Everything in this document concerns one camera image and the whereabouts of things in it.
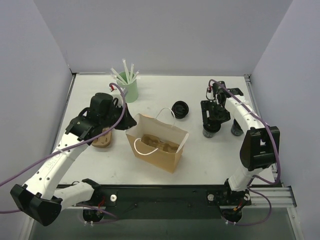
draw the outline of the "green container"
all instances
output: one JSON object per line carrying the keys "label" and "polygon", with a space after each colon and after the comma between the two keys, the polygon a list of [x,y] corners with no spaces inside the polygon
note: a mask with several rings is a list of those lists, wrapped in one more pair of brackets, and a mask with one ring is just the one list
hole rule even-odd
{"label": "green container", "polygon": [[[120,72],[119,75],[125,80],[127,81],[127,77],[126,77],[126,72]],[[138,86],[137,86],[137,79],[134,80],[134,82],[130,83],[130,84],[126,84],[124,85],[121,81],[117,80],[116,83],[122,87],[122,88],[126,88],[126,90],[128,91],[128,93],[125,96],[125,101],[127,103],[133,103],[135,100],[137,100],[138,98]]]}

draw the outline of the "gray floor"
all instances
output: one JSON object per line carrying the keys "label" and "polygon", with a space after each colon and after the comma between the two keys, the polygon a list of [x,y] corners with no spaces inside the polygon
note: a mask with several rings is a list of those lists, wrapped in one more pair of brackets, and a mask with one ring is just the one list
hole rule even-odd
{"label": "gray floor", "polygon": [[[67,209],[51,225],[33,225],[30,240],[294,240],[295,236],[285,208],[273,209],[269,220],[263,224],[241,227],[225,225],[221,219],[213,220],[119,220],[93,227],[79,220],[81,211]],[[263,219],[268,209],[245,209],[242,222]]]}

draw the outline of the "tabletop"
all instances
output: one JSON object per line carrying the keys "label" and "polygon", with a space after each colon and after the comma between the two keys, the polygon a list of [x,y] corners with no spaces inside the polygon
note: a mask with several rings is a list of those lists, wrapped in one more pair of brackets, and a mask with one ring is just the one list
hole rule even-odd
{"label": "tabletop", "polygon": [[[236,137],[230,129],[233,118],[222,124],[213,138],[204,137],[200,102],[206,100],[208,81],[225,81],[227,88],[240,88],[245,98],[251,101],[244,77],[241,76],[165,76],[141,75],[137,80],[139,97],[128,103],[134,117],[143,114],[155,117],[164,108],[171,108],[176,101],[184,101],[189,113],[177,119],[175,125],[190,133],[183,154],[174,173],[166,172],[134,156],[125,131],[113,130],[112,143],[108,148],[89,146],[73,163],[60,181],[91,179],[99,184],[117,185],[222,185],[240,166],[240,148],[244,134]],[[90,105],[96,93],[109,93],[110,75],[77,74],[67,108],[61,123],[58,139],[65,132],[71,119]],[[169,110],[162,111],[158,120],[172,123]],[[273,181],[271,168],[260,176]],[[259,179],[253,184],[264,185]]]}

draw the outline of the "bolt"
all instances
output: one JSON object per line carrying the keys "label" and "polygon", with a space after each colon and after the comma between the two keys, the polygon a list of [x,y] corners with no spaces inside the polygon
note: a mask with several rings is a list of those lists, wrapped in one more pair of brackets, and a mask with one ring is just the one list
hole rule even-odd
{"label": "bolt", "polygon": [[111,202],[117,201],[117,195],[112,194],[112,195],[110,196],[110,201],[111,201]]}
{"label": "bolt", "polygon": [[210,201],[210,202],[212,202],[213,200],[214,200],[214,195],[213,194],[209,194],[208,195],[208,200]]}

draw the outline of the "white handle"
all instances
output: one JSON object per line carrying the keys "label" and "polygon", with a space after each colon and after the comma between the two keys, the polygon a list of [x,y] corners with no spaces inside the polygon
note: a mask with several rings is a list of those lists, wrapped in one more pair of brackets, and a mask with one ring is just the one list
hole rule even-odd
{"label": "white handle", "polygon": [[134,150],[135,150],[138,154],[140,154],[140,155],[148,156],[148,155],[150,155],[150,154],[153,154],[155,151],[157,151],[157,150],[159,149],[159,148],[156,148],[155,150],[153,150],[153,151],[151,151],[151,152],[149,152],[149,153],[141,153],[141,152],[139,152],[139,151],[137,150],[137,147],[136,147],[136,142],[137,142],[138,140],[141,140],[141,138],[137,138],[137,139],[134,141],[133,146],[134,146]]}
{"label": "white handle", "polygon": [[173,127],[173,126],[176,124],[176,115],[175,115],[174,111],[172,111],[172,109],[169,108],[169,107],[164,107],[164,108],[162,108],[162,109],[160,110],[160,112],[158,113],[158,115],[155,117],[155,119],[157,119],[157,117],[159,117],[159,115],[160,115],[160,113],[163,111],[163,109],[169,109],[169,110],[171,111],[172,116],[174,117],[173,124],[171,125],[171,127]]}

